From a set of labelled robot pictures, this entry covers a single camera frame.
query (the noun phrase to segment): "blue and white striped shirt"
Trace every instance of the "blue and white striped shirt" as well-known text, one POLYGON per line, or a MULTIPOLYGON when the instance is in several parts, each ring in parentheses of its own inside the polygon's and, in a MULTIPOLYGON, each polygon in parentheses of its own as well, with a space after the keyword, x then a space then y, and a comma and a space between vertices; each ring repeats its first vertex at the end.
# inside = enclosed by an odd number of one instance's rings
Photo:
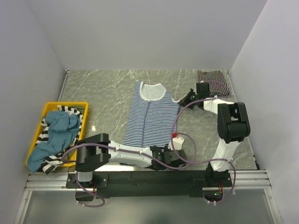
POLYGON ((179 105, 162 84, 146 85, 137 81, 123 144, 134 147, 169 144, 178 110, 179 105))

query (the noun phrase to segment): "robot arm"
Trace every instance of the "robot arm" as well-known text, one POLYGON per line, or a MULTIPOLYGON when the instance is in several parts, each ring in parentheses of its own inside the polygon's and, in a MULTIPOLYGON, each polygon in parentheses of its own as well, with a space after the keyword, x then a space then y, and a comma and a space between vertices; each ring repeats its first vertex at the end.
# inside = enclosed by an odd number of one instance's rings
MULTIPOLYGON (((210 97, 209 83, 196 83, 196 91, 190 92, 179 103, 186 106, 190 102, 210 97)), ((221 99, 207 100, 196 104, 200 109, 217 114, 217 129, 220 137, 213 159, 231 160, 239 144, 250 134, 250 125, 244 103, 233 103, 221 99)), ((225 161, 211 162, 213 171, 225 171, 229 164, 225 161)))
MULTIPOLYGON (((135 151, 136 154, 119 150, 100 148, 96 146, 82 147, 77 151, 76 159, 76 171, 78 172, 78 180, 80 182, 89 182, 93 177, 93 171, 109 162, 117 162, 122 165, 150 168, 152 170, 166 169, 164 166, 152 160, 151 158, 142 155, 142 153, 150 155, 172 167, 180 167, 185 165, 185 163, 181 161, 173 152, 171 147, 131 147, 118 144, 114 141, 110 141, 108 138, 108 134, 101 133, 79 141, 78 145, 84 143, 97 143, 116 149, 121 148, 125 150, 135 151)), ((175 149, 178 150, 179 155, 187 159, 186 154, 182 149, 184 139, 181 137, 176 137, 173 139, 173 141, 175 149)))

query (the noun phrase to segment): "white wall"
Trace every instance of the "white wall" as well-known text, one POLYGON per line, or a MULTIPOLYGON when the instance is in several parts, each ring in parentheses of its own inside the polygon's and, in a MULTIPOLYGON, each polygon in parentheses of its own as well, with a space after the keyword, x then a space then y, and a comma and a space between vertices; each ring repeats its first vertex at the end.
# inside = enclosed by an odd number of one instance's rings
POLYGON ((286 224, 299 222, 298 8, 298 0, 268 0, 231 70, 286 224))
POLYGON ((0 223, 14 221, 28 177, 25 156, 64 70, 25 0, 0 7, 0 223))
POLYGON ((27 0, 66 69, 230 69, 266 0, 27 0))

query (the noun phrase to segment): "cable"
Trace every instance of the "cable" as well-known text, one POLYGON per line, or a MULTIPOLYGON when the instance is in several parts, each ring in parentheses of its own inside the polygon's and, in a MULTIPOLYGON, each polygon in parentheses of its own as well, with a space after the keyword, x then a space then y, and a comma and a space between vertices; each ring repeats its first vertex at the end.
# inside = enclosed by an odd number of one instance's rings
POLYGON ((219 187, 218 187, 219 193, 223 193, 223 184, 222 182, 219 183, 219 187))
POLYGON ((71 176, 70 176, 70 168, 76 166, 76 164, 71 165, 68 169, 67 169, 67 177, 68 179, 72 180, 71 176))
MULTIPOLYGON (((227 97, 221 97, 221 98, 228 98, 228 97, 231 96, 231 92, 230 92, 229 88, 228 88, 226 85, 224 85, 224 84, 222 84, 222 83, 220 83, 220 82, 217 82, 217 81, 207 81, 207 82, 215 82, 215 83, 219 83, 219 84, 223 85, 223 86, 229 91, 229 96, 227 96, 227 97)), ((119 149, 119 151, 121 151, 121 152, 126 152, 126 153, 133 153, 133 154, 142 154, 142 155, 147 156, 147 157, 151 158, 152 160, 158 162, 159 164, 165 166, 166 168, 169 168, 169 169, 175 169, 175 170, 179 170, 179 169, 185 168, 185 167, 187 167, 187 166, 190 166, 191 164, 203 164, 203 163, 208 163, 208 162, 212 162, 212 161, 226 161, 227 163, 230 164, 230 166, 231 166, 232 169, 234 170, 233 184, 232 184, 232 187, 231 187, 229 193, 228 193, 228 194, 227 194, 221 201, 216 202, 216 203, 220 203, 220 202, 225 201, 225 200, 232 194, 233 189, 234 189, 234 187, 235 187, 236 169, 235 169, 234 165, 233 165, 229 160, 227 160, 227 159, 221 159, 221 158, 210 159, 210 160, 206 160, 206 161, 202 161, 202 162, 194 162, 193 160, 195 159, 196 151, 197 151, 197 150, 196 150, 196 144, 195 144, 194 139, 193 139, 190 135, 188 135, 188 134, 185 134, 185 133, 178 133, 178 134, 182 134, 182 135, 185 135, 186 137, 188 137, 188 138, 193 142, 193 144, 194 144, 194 151, 195 151, 195 152, 194 152, 194 157, 193 157, 192 161, 185 160, 183 157, 181 157, 181 156, 178 154, 177 150, 175 149, 175 147, 174 147, 174 143, 173 143, 173 138, 172 138, 173 130, 174 130, 174 126, 175 126, 175 124, 176 124, 176 122, 177 122, 179 116, 182 114, 182 112, 183 112, 186 108, 188 108, 189 106, 191 106, 191 105, 193 105, 193 104, 199 103, 199 102, 208 101, 208 100, 214 100, 214 99, 217 99, 217 98, 218 98, 218 97, 216 96, 216 97, 214 97, 214 98, 199 99, 199 100, 196 100, 196 101, 193 101, 193 102, 187 104, 187 105, 186 105, 186 106, 185 106, 185 107, 178 113, 177 117, 175 118, 175 120, 174 120, 174 122, 173 122, 172 129, 171 129, 171 145, 172 145, 172 149, 173 149, 174 153, 178 156, 178 158, 180 158, 182 161, 184 161, 184 162, 186 163, 186 166, 184 166, 184 167, 180 167, 180 168, 177 168, 177 167, 171 167, 171 166, 168 166, 167 164, 161 162, 160 160, 156 159, 155 157, 150 156, 150 155, 145 154, 145 153, 140 153, 140 152, 137 152, 137 151, 126 150, 126 149, 119 149)), ((77 145, 77 146, 74 146, 74 147, 70 148, 69 150, 67 150, 67 151, 63 154, 63 156, 62 156, 62 161, 65 162, 65 163, 68 163, 68 162, 76 162, 76 161, 67 161, 67 160, 65 160, 65 157, 67 156, 68 153, 70 153, 70 152, 72 152, 72 151, 74 151, 74 150, 76 150, 76 149, 78 149, 78 148, 87 147, 87 146, 98 146, 98 147, 104 147, 104 148, 107 148, 107 149, 116 150, 115 147, 106 146, 106 145, 102 145, 102 144, 96 144, 96 143, 87 143, 87 144, 77 145)), ((100 196, 98 196, 98 195, 96 195, 96 194, 94 194, 94 193, 88 191, 87 189, 85 189, 85 188, 79 183, 79 181, 78 181, 78 174, 76 174, 76 182, 77 182, 78 186, 79 186, 80 188, 82 188, 85 192, 87 192, 88 194, 93 195, 93 196, 96 196, 97 198, 100 198, 101 200, 103 200, 103 203, 100 204, 100 205, 89 205, 89 206, 88 206, 88 205, 85 205, 85 206, 87 206, 87 207, 100 207, 100 206, 104 205, 105 200, 104 200, 102 197, 100 197, 100 196)))
POLYGON ((76 173, 76 183, 77 183, 77 185, 78 185, 83 191, 85 191, 86 193, 88 193, 88 194, 90 194, 90 195, 92 195, 92 196, 94 196, 94 197, 97 197, 98 199, 101 199, 101 200, 103 201, 102 204, 96 204, 96 205, 84 204, 84 203, 82 203, 82 202, 78 202, 78 204, 81 204, 82 206, 90 207, 90 208, 101 207, 101 206, 103 206, 103 205, 105 204, 105 199, 104 199, 104 198, 102 198, 101 196, 99 196, 99 195, 97 195, 97 194, 95 194, 95 193, 93 193, 93 192, 90 192, 89 190, 87 190, 85 187, 83 187, 83 186, 80 184, 80 182, 79 182, 79 180, 78 180, 78 173, 76 173))
POLYGON ((224 190, 222 190, 222 199, 224 198, 224 190))

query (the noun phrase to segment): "blue cloth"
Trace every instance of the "blue cloth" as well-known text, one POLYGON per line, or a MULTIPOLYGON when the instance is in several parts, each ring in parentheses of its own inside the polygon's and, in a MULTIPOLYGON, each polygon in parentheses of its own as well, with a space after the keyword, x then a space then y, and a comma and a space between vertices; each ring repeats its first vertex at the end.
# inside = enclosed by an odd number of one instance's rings
POLYGON ((36 172, 47 156, 56 155, 65 150, 78 135, 80 119, 76 114, 64 111, 50 111, 45 117, 49 126, 49 140, 36 145, 27 160, 32 173, 36 172))

